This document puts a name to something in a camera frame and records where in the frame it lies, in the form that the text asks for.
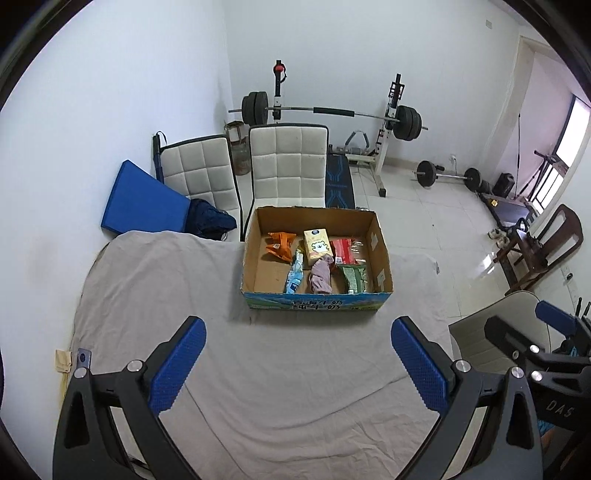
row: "dumbbell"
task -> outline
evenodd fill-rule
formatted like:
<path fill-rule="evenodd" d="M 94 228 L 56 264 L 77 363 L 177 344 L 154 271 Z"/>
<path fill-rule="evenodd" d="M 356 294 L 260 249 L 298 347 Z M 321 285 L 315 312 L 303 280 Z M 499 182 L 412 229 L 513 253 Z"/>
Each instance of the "dumbbell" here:
<path fill-rule="evenodd" d="M 417 171 L 415 172 L 419 185 L 425 188 L 430 187 L 439 177 L 445 177 L 448 179 L 463 180 L 464 185 L 466 185 L 466 187 L 468 187 L 468 189 L 472 192 L 476 192 L 480 188 L 482 176 L 476 168 L 467 169 L 463 176 L 447 175 L 444 173 L 439 173 L 438 170 L 442 170 L 442 167 L 439 167 L 428 160 L 423 160 L 420 164 L 418 164 Z"/>

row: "textured blue grip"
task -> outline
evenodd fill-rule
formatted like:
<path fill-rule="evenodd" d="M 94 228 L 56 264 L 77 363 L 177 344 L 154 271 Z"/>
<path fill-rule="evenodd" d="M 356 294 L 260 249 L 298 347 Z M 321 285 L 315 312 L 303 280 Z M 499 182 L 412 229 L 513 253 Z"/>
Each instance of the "textured blue grip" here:
<path fill-rule="evenodd" d="M 574 335 L 577 328 L 576 320 L 572 315 L 566 313 L 564 310 L 560 310 L 545 300 L 542 300 L 535 306 L 535 316 L 558 330 L 565 337 Z"/>
<path fill-rule="evenodd" d="M 429 410 L 447 411 L 447 382 L 419 341 L 401 319 L 392 324 L 392 346 Z"/>
<path fill-rule="evenodd" d="M 154 375 L 148 404 L 155 415 L 173 406 L 178 392 L 205 346 L 205 339 L 205 323 L 202 319 L 195 319 Z"/>

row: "green snack package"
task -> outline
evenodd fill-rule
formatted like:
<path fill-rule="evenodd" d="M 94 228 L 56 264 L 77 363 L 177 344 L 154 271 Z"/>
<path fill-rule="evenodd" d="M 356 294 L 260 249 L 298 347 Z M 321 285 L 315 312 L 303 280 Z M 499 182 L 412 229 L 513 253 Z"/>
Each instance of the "green snack package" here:
<path fill-rule="evenodd" d="M 365 293 L 367 291 L 367 270 L 365 265 L 337 265 L 343 271 L 348 285 L 348 294 Z"/>

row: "barbell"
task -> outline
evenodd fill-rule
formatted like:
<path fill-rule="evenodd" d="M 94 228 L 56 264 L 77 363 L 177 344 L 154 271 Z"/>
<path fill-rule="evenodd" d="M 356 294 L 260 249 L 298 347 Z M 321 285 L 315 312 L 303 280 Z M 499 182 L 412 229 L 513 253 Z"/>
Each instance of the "barbell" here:
<path fill-rule="evenodd" d="M 418 164 L 417 171 L 415 172 L 419 185 L 425 188 L 430 187 L 439 177 L 445 177 L 448 179 L 463 180 L 464 185 L 468 187 L 468 190 L 476 192 L 479 190 L 480 184 L 482 183 L 482 176 L 476 168 L 467 169 L 463 176 L 438 173 L 438 170 L 442 171 L 442 167 L 438 168 L 438 166 L 433 162 L 423 160 L 420 164 Z"/>
<path fill-rule="evenodd" d="M 340 116 L 366 116 L 386 121 L 386 129 L 391 130 L 399 140 L 411 141 L 418 138 L 421 130 L 429 130 L 423 126 L 421 115 L 412 107 L 400 105 L 396 116 L 379 116 L 370 113 L 355 112 L 342 108 L 326 108 L 320 106 L 269 106 L 266 92 L 251 92 L 242 98 L 242 107 L 228 110 L 228 113 L 242 113 L 242 121 L 251 127 L 266 125 L 270 111 L 295 110 L 301 112 L 325 113 Z"/>

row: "orange snack bag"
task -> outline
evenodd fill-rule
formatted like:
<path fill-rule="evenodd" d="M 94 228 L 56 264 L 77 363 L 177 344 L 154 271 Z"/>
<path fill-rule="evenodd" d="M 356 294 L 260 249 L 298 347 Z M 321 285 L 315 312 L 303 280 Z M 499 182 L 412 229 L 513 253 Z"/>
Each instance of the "orange snack bag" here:
<path fill-rule="evenodd" d="M 291 255 L 291 243 L 296 238 L 295 233 L 285 232 L 270 232 L 269 236 L 275 242 L 272 245 L 267 245 L 267 251 L 282 260 L 291 263 L 293 255 Z"/>

